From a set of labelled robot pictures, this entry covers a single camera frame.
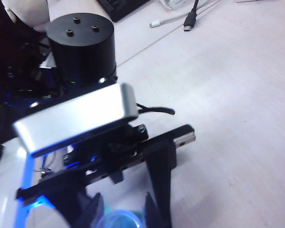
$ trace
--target black keyboard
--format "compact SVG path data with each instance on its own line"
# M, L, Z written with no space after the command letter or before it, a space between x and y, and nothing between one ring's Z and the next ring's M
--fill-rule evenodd
M112 21L117 22L121 18L132 13L134 10L149 0L97 0L107 12Z

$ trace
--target black screw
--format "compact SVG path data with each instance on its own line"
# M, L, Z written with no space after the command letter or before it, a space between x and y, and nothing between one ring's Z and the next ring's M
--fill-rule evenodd
M80 23L80 19L78 17L74 17L73 21L75 24L79 24Z
M66 31L66 34L67 34L68 37L74 36L74 32L72 30L70 30L70 29Z
M93 25L92 29L94 32L99 32L99 27L97 25Z

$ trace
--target black cylinder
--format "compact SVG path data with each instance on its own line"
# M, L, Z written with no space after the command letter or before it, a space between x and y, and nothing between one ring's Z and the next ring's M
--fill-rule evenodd
M57 18L47 28L60 82L68 91L116 76L114 27L92 13Z

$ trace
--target white desk surface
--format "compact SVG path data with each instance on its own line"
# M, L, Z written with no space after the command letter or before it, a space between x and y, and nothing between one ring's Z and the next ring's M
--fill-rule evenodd
M63 10L89 11L87 2ZM188 33L177 28L182 20L149 29L160 14L169 12L151 1L115 24L115 41L119 82L131 84L141 104L176 110L133 124L146 124L151 137L183 124L196 129L196 142L178 150L172 172L173 227L285 228L285 0L223 0ZM125 177L88 192L138 209L150 185L147 170L141 165ZM37 210L30 217L36 228L63 227L47 209Z

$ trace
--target transparent plastic cup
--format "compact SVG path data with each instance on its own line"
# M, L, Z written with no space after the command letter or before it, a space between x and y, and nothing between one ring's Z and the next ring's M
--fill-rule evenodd
M139 218L127 210L113 210L104 215L96 228L144 228Z

